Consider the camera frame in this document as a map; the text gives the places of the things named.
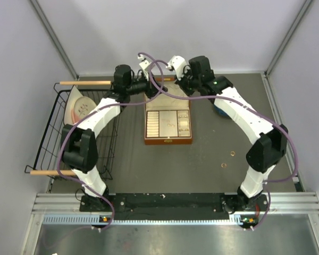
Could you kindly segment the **brown jewelry box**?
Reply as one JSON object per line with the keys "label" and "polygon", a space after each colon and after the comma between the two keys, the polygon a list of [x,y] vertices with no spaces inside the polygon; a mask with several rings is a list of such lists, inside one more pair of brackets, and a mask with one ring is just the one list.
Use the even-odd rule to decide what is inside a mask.
{"label": "brown jewelry box", "polygon": [[144,97],[146,145],[190,145],[192,126],[190,100],[160,94],[150,100]]}

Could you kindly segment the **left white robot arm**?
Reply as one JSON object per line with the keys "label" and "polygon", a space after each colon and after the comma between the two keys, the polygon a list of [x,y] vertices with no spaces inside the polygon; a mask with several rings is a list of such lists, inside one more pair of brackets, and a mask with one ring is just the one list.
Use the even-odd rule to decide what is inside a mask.
{"label": "left white robot arm", "polygon": [[149,99],[154,99],[159,95],[151,82],[154,76],[150,63],[144,61],[140,64],[140,69],[141,77],[134,78],[130,66],[117,66],[112,86],[100,103],[83,119],[63,127],[58,162],[70,167],[75,174],[73,180],[84,189],[80,211],[114,209],[108,187],[97,169],[96,138],[113,118],[125,107],[132,105],[131,96],[145,93]]}

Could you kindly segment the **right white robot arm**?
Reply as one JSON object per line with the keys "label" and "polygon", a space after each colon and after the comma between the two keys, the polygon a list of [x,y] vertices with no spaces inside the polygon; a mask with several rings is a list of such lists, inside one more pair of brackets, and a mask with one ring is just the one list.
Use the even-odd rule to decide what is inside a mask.
{"label": "right white robot arm", "polygon": [[249,139],[252,145],[246,154],[249,167],[238,188],[237,202],[243,210],[252,209],[262,194],[264,181],[286,154],[285,134],[288,129],[284,125],[273,125],[256,115],[232,82],[224,76],[215,76],[206,56],[197,56],[189,61],[181,56],[173,56],[168,65],[168,69],[175,72],[176,84],[187,96],[196,91],[201,96],[207,96]]}

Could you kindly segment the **blue leaf dish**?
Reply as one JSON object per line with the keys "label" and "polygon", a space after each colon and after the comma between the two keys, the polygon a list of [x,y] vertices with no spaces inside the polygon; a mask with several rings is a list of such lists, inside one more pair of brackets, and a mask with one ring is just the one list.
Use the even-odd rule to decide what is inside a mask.
{"label": "blue leaf dish", "polygon": [[215,111],[221,116],[221,117],[224,117],[224,118],[230,118],[229,115],[224,112],[223,110],[221,110],[220,108],[218,108],[217,106],[214,106],[215,108]]}

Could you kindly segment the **pink floral round plate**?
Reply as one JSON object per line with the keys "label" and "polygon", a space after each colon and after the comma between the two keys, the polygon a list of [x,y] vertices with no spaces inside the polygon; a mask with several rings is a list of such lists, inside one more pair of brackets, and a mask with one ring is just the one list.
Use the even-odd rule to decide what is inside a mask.
{"label": "pink floral round plate", "polygon": [[82,96],[78,98],[71,107],[72,123],[76,123],[86,117],[96,106],[96,103],[89,97]]}

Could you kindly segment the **cream square plate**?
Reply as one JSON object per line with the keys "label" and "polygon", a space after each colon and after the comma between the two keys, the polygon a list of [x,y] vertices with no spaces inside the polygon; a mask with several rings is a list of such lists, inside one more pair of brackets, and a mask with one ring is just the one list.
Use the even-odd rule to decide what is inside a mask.
{"label": "cream square plate", "polygon": [[75,123],[74,104],[80,97],[82,97],[82,93],[78,90],[76,86],[73,86],[65,105],[64,118],[63,118],[64,125],[67,125],[67,124],[73,125]]}

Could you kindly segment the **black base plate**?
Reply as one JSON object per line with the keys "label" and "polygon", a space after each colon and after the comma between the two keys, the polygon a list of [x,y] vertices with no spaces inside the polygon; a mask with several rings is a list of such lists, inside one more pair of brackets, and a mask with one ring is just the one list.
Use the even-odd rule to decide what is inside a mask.
{"label": "black base plate", "polygon": [[236,212],[253,216],[264,212],[267,196],[241,198],[236,193],[117,193],[107,199],[114,220],[214,220]]}

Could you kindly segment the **aluminium frame rail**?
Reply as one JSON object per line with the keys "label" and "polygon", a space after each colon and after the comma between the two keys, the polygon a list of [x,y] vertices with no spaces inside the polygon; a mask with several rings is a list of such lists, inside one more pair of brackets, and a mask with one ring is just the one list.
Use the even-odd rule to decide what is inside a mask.
{"label": "aluminium frame rail", "polygon": [[[33,213],[78,213],[79,201],[72,193],[40,193]],[[319,214],[319,201],[314,192],[272,192],[270,214]]]}

